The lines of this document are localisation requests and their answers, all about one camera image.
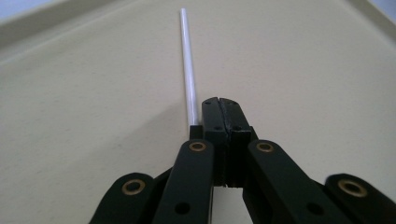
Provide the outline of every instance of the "black plastic part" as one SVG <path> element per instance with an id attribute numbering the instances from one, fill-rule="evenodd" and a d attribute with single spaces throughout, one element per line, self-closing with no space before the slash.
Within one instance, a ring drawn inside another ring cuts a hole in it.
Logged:
<path id="1" fill-rule="evenodd" d="M 251 142 L 247 160 L 262 194 L 273 208 L 273 223 L 350 223 L 277 144 Z"/>
<path id="2" fill-rule="evenodd" d="M 223 98 L 219 101 L 230 144 L 226 158 L 226 184 L 230 188 L 242 188 L 247 171 L 243 158 L 251 141 L 250 126 L 237 102 Z"/>
<path id="3" fill-rule="evenodd" d="M 356 223 L 396 223 L 396 204 L 366 181 L 353 175 L 331 175 L 325 190 Z"/>
<path id="4" fill-rule="evenodd" d="M 210 222 L 214 158 L 212 144 L 203 139 L 181 146 L 152 223 Z"/>
<path id="5" fill-rule="evenodd" d="M 202 139 L 204 127 L 202 125 L 191 125 L 190 126 L 190 137 L 189 139 Z"/>
<path id="6" fill-rule="evenodd" d="M 145 221 L 142 222 L 141 224 L 151 223 L 151 220 L 154 218 L 155 211 L 157 210 L 158 204 L 160 203 L 160 199 L 163 196 L 163 190 L 165 189 L 165 185 L 168 181 L 171 172 L 172 172 L 172 168 L 168 169 L 159 176 L 155 177 L 154 188 L 151 191 L 147 210 L 145 211 L 147 217 L 144 218 Z"/>
<path id="7" fill-rule="evenodd" d="M 253 126 L 250 126 L 250 130 L 251 130 L 250 142 L 253 141 L 253 140 L 259 139 L 259 137 L 257 136 L 256 131 L 254 130 Z"/>
<path id="8" fill-rule="evenodd" d="M 135 195 L 123 193 L 123 185 L 130 180 L 141 180 L 143 190 Z M 133 173 L 119 178 L 99 203 L 90 223 L 148 223 L 153 189 L 154 179 L 149 175 Z"/>
<path id="9" fill-rule="evenodd" d="M 212 143 L 215 148 L 214 184 L 215 186 L 226 186 L 228 134 L 217 97 L 202 102 L 202 123 L 204 139 Z"/>
<path id="10" fill-rule="evenodd" d="M 253 223 L 271 223 L 274 211 L 253 176 L 247 178 L 242 196 Z"/>

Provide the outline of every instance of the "white straw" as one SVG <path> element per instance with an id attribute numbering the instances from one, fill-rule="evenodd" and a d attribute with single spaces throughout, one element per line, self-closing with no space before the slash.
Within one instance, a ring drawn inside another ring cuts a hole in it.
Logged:
<path id="1" fill-rule="evenodd" d="M 189 125 L 198 125 L 198 109 L 195 97 L 194 88 L 194 73 L 192 72 L 191 48 L 189 25 L 187 21 L 186 9 L 180 10 L 181 19 L 181 39 L 183 42 L 183 60 L 184 60 L 184 79 L 186 85 L 186 100 L 187 100 L 187 117 Z"/>

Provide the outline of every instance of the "table surface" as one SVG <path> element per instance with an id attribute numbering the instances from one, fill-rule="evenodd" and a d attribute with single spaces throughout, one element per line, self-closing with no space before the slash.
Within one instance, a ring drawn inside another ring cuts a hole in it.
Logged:
<path id="1" fill-rule="evenodd" d="M 0 24 L 1 223 L 87 223 L 117 178 L 172 166 L 182 7 L 198 102 L 235 100 L 320 183 L 396 200 L 395 27 L 353 0 L 73 0 Z M 215 189 L 213 223 L 251 223 L 241 192 Z"/>

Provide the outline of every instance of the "screw hole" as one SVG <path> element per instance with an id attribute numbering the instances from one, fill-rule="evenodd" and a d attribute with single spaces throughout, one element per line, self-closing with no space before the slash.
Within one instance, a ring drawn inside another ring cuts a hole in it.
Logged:
<path id="1" fill-rule="evenodd" d="M 190 212 L 190 205 L 188 203 L 178 203 L 175 206 L 175 212 L 180 215 L 185 215 Z"/>
<path id="2" fill-rule="evenodd" d="M 273 146 L 271 146 L 268 143 L 259 143 L 259 144 L 256 145 L 256 148 L 258 150 L 260 150 L 260 151 L 263 151 L 263 152 L 272 152 L 272 151 L 274 151 Z"/>
<path id="3" fill-rule="evenodd" d="M 203 151 L 206 149 L 206 145 L 202 142 L 193 142 L 189 145 L 192 151 Z"/>
<path id="4" fill-rule="evenodd" d="M 136 195 L 145 188 L 146 184 L 141 179 L 132 179 L 122 185 L 122 192 L 126 195 Z"/>
<path id="5" fill-rule="evenodd" d="M 338 181 L 338 187 L 345 193 L 355 197 L 363 198 L 367 196 L 367 189 L 361 184 L 347 179 Z"/>
<path id="6" fill-rule="evenodd" d="M 309 203 L 306 205 L 306 209 L 314 215 L 323 216 L 324 210 L 323 208 L 318 205 L 317 203 Z"/>

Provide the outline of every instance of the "translucent tube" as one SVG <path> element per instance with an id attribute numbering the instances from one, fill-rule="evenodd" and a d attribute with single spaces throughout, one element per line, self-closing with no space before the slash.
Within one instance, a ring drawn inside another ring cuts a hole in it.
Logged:
<path id="1" fill-rule="evenodd" d="M 180 10 L 181 39 L 183 43 L 184 80 L 186 87 L 187 118 L 189 125 L 198 125 L 198 108 L 196 104 L 194 73 L 192 72 L 192 59 L 190 48 L 189 23 L 186 9 Z"/>

